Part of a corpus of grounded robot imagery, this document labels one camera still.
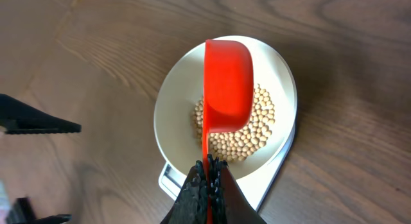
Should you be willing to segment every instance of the bowl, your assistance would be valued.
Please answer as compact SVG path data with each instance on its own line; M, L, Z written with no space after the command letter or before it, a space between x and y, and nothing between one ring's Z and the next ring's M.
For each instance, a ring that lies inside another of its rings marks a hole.
M234 40L250 51L254 83L270 93L274 104L275 123L267 145L243 162L229 163L230 172L238 180L266 166L279 153L292 130L297 111L297 91L290 68L272 47L262 41L243 36L226 36L218 40ZM186 53L164 80L154 110L154 131L162 156L177 172L187 175L196 160L202 159L191 121L195 103L203 94L205 44Z

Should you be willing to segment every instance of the white kitchen scale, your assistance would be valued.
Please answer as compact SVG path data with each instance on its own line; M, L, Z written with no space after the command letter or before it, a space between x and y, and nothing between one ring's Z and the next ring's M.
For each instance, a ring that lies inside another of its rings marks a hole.
M275 176L279 172L281 164L283 163L288 151L291 148L295 134L295 125L292 128L287 141L285 142L281 151L277 154L272 162L268 163L253 172L246 178L237 180L237 184L246 197L247 201L254 210L258 211L262 204L265 195ZM159 185L173 200L177 199L180 193L181 187L186 180L186 176L182 173L175 171L168 163L164 165L159 177Z

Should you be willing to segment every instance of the table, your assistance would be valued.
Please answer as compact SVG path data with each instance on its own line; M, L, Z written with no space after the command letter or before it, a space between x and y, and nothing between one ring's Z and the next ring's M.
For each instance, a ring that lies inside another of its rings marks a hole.
M0 92L80 123L6 136L0 179L39 216L158 223L172 200L153 132L162 81L205 39L288 62L297 135L267 223L411 223L411 0L0 0Z

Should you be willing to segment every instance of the red silicone utensil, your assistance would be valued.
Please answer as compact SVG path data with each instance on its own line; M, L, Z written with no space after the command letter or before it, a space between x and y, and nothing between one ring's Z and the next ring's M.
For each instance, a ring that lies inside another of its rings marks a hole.
M207 40L204 57L203 165L209 182L208 133L235 132L250 118L254 80L249 50L241 43ZM207 223L212 223L210 199Z

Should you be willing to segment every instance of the bowl rim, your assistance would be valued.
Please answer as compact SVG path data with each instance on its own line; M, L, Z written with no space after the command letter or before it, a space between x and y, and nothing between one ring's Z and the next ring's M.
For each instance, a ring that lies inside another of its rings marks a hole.
M242 40L243 40L243 39L249 39L249 40L256 41L256 42L261 42L261 43L267 45L268 47L272 48L272 50L278 55L278 57L280 58L280 60L282 61L282 63L285 65L285 67L286 67L286 69L287 69L287 71L288 71L288 74L289 74L290 79L291 79L291 83L292 83L292 87L293 87L293 95L294 95L294 107L293 107L293 111L292 111L292 114L293 114L293 116L292 116L292 125L290 125L289 128L288 128L288 130L286 130L286 132L285 132L285 134L288 134L288 135L285 136L284 140L283 140L282 143L279 145L279 147L277 148L277 150L275 151L275 153L274 153L264 164L262 164L260 167L258 167L258 168L254 171L254 172L256 172L256 171L258 171L259 169L261 169L262 167L264 167L264 166L268 165L269 163L271 163L271 162L275 159L275 157L279 154L279 152L280 152L280 151L284 148L284 146L285 146L285 143L286 143L286 141L287 141L287 137L289 136L289 134L291 133L291 131L292 131L293 127L294 127L295 117L296 117L296 115L297 115L297 87L296 87L296 85L295 85L295 80L294 80L293 74L292 74L292 72L291 72L291 69L290 69L290 67L288 66L288 64L286 63L285 59L278 53L277 50L275 50L273 47L269 46L269 45L266 44L265 42L263 42L263 41L261 41L261 40L258 40L258 39L255 39L255 38L252 38L252 37L246 37L246 36L242 36L242 35L228 35L228 36L223 36L223 37L217 37L217 38L215 38L215 40L235 40L235 41L238 41L238 42L241 42L241 39L242 39ZM179 61L177 61L177 62L173 65L173 67L170 69L170 71L168 72L167 76L165 77L163 83L161 84L161 87L160 87L160 90L159 90L159 94L161 93L161 90L162 90L162 88L163 88L164 82L170 77L170 75L172 74L172 72L175 71L174 67L175 67L179 62L183 61L183 59L185 59L186 56L190 55L192 52L194 52L195 50L197 50L197 48L199 48L201 45L204 45L204 44L205 44L205 42L202 42L201 44L199 44L199 45L195 46L194 48L190 49L186 54L184 54L184 55L179 59ZM165 153L163 152L163 150L162 150L162 148L161 148L161 145L160 145L160 142L159 142L159 138L158 138L158 136L157 136L157 128L156 128L156 120L157 120L157 119L156 119L156 113L157 113L157 110L158 110L158 107L157 107L157 100L156 100L156 103L155 103L155 106L154 106L154 113L153 113L153 116L154 116L154 118L153 118L153 127L154 127L154 134L155 134L155 140L156 140L156 142L157 142L157 147L158 147L158 149L160 150L161 155L162 155L162 156L164 157L164 159L166 160L166 163L169 164L177 173L180 173L181 175L185 175L183 172L181 172L180 170L178 170L178 169L168 160L167 156L165 155ZM242 179L242 178L246 178L248 175L245 175L244 177L241 177L241 178L237 178L237 180L240 180L240 179Z

